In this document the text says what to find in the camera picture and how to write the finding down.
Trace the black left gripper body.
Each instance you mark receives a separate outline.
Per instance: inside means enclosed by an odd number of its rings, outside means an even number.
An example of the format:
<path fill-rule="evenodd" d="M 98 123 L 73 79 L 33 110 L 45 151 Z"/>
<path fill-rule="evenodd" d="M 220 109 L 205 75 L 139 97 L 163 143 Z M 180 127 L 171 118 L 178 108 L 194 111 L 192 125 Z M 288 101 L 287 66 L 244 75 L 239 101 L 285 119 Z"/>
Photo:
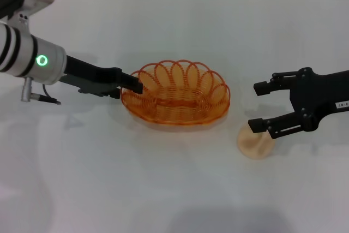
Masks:
<path fill-rule="evenodd" d="M 97 67 L 67 56 L 64 75 L 59 81 L 83 91 L 109 91 L 123 85 L 123 72 L 116 67 Z"/>

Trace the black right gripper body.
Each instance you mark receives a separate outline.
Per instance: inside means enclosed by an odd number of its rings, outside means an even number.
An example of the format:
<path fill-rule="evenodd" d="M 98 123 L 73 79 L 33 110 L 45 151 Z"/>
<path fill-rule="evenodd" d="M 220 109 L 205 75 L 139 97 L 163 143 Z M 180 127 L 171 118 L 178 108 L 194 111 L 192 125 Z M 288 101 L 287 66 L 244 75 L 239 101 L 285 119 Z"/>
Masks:
<path fill-rule="evenodd" d="M 328 115 L 348 111 L 348 71 L 319 75 L 307 67 L 296 78 L 290 101 L 304 131 L 316 130 Z"/>

